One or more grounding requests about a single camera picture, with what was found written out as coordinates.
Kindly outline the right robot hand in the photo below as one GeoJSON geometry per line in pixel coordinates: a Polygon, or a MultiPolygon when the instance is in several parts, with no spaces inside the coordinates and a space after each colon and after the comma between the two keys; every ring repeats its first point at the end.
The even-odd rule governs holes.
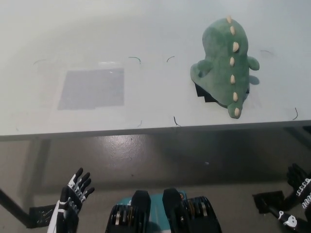
{"type": "Polygon", "coordinates": [[[311,231],[311,174],[293,163],[288,167],[286,177],[293,192],[279,203],[261,198],[263,209],[271,213],[290,232],[309,233],[311,231]],[[301,205],[306,220],[287,212],[298,204],[301,205]]]}

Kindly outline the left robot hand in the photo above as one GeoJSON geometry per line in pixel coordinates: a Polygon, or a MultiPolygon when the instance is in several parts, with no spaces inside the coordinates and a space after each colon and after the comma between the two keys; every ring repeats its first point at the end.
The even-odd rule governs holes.
{"type": "Polygon", "coordinates": [[[49,233],[75,233],[79,224],[79,213],[88,196],[95,190],[91,184],[90,172],[79,168],[67,185],[62,188],[48,226],[49,233]]]}

